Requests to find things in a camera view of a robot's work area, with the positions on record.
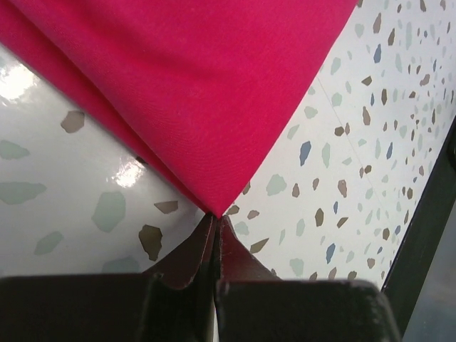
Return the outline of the magenta t-shirt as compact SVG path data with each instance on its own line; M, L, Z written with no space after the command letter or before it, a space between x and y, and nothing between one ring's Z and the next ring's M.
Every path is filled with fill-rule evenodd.
M289 122L354 1L3 1L1 43L207 212Z

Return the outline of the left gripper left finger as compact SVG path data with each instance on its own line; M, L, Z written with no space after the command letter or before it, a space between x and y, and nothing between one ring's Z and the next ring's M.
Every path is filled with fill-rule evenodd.
M3 278L1 339L211 341L216 228L215 217L203 217L142 273Z

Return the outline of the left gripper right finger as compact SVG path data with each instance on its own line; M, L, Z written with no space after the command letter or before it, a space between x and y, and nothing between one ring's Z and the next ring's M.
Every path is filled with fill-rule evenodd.
M400 341L388 300L360 280L282 280L218 222L215 306L220 341Z

